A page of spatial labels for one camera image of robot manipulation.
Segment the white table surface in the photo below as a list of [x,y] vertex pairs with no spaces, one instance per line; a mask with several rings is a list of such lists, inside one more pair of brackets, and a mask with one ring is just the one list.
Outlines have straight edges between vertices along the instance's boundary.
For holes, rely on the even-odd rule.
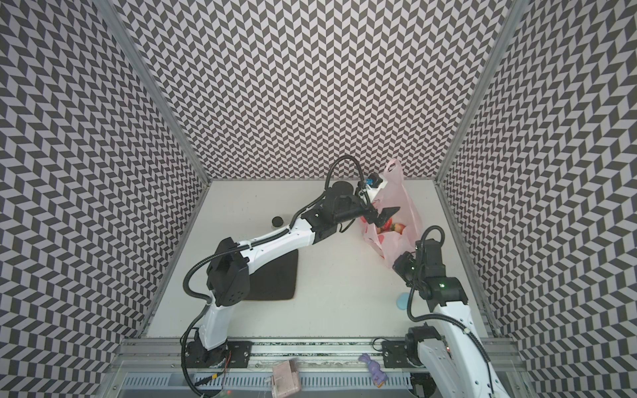
[[[272,231],[271,219],[292,214],[322,191],[322,181],[216,181],[197,217],[146,337],[181,336],[204,302],[187,296],[182,281],[197,261],[214,253],[217,244],[231,236],[235,241]],[[473,299],[460,256],[431,180],[405,181],[424,228],[440,225],[447,239],[443,262],[447,276],[462,283],[478,334],[487,332]],[[206,267],[191,279],[193,290],[207,292]],[[409,292],[402,279],[384,266],[382,259],[361,236],[355,222],[343,234],[299,250],[296,293],[288,301],[242,301],[235,305],[228,330],[235,338],[353,338],[403,337],[418,324],[409,321],[396,299]],[[414,315],[428,313],[415,295]]]

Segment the chevron patterned wall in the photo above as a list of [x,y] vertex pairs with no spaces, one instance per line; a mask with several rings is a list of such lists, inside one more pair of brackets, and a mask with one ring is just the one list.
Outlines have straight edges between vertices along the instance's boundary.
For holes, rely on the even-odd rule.
[[3,0],[0,64],[0,396],[89,396],[202,184],[89,0]]
[[510,0],[113,2],[211,177],[315,178],[434,176]]
[[444,181],[544,396],[637,396],[636,15],[531,1]]

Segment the black cable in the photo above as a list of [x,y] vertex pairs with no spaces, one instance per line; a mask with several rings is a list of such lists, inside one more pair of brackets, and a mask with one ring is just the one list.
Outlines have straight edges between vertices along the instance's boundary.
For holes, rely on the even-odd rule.
[[188,384],[188,387],[190,387],[192,392],[197,394],[197,396],[200,397],[200,398],[213,398],[217,394],[219,394],[219,392],[215,392],[215,395],[207,395],[206,393],[200,391],[195,386],[195,384],[192,383],[192,380],[190,379],[190,374],[188,373],[188,369],[186,368],[186,341],[188,340],[188,335],[190,334],[190,331],[192,330],[193,326],[195,326],[195,323],[197,323],[206,314],[206,311],[208,311],[208,307],[209,306],[210,306],[210,304],[206,303],[206,305],[203,307],[203,309],[201,310],[199,315],[197,315],[197,317],[192,320],[192,322],[188,326],[188,329],[186,329],[185,333],[182,335],[182,338],[180,339],[180,343],[182,344],[182,373],[183,373],[183,377],[186,379],[186,384]]
[[[358,160],[356,160],[355,157],[351,155],[343,155],[339,157],[338,159],[336,159],[334,163],[332,164],[332,166],[330,166],[330,168],[327,170],[327,176],[325,177],[325,190],[329,188],[329,180],[332,178],[332,173],[334,172],[334,169],[343,160],[351,160],[354,163],[354,166],[356,167],[356,171],[359,174],[359,179],[360,179],[359,188],[363,189],[365,187],[365,177],[363,176],[363,173],[362,173],[361,164],[359,163]],[[370,200],[369,200],[369,195],[367,194],[367,191],[364,190],[363,194],[365,195],[365,200],[366,200],[365,204],[369,206]]]
[[[222,372],[217,372],[217,373],[215,373],[215,375],[217,375],[217,377],[219,377],[220,376],[219,373],[222,373]],[[213,381],[215,379],[213,377],[214,377],[214,375],[212,375],[212,374],[210,376],[208,376],[208,377],[204,377],[203,379],[201,379],[198,382],[196,382],[194,384],[194,386],[195,387],[199,387],[200,385],[208,384],[209,382],[211,382],[211,381]]]
[[299,211],[297,211],[293,216],[292,216],[292,220],[290,221],[290,231],[292,230],[292,227],[294,226],[294,223],[296,222],[296,219],[298,218],[299,215],[301,215],[302,212],[306,211],[307,209],[311,208],[312,206],[314,206],[315,204],[317,204],[321,199],[323,199],[325,197],[325,191],[323,191],[323,193],[316,199],[314,199],[309,205],[305,206],[304,208],[301,208]]
[[345,227],[345,229],[343,229],[343,224],[341,224],[341,228],[338,230],[338,232],[343,233],[343,232],[347,231],[347,229],[348,229],[349,227],[351,227],[351,226],[352,226],[352,224],[354,224],[354,221],[356,221],[356,218],[355,218],[355,219],[353,219],[352,221],[350,221],[350,223],[349,223],[349,224],[347,224],[347,226]]
[[376,347],[374,347],[374,345],[376,344],[376,342],[378,340],[385,340],[385,341],[390,341],[388,338],[375,338],[374,340],[371,341],[371,347],[374,349],[374,351],[378,351],[378,352],[383,352],[383,350],[378,350]]
[[429,228],[427,228],[425,230],[425,232],[422,233],[422,236],[420,237],[420,244],[419,244],[419,248],[420,248],[420,254],[422,255],[422,252],[425,248],[425,239],[427,238],[427,235],[429,235],[429,233],[431,231],[438,231],[440,232],[440,246],[445,244],[445,231],[442,230],[442,228],[438,225],[432,225]]

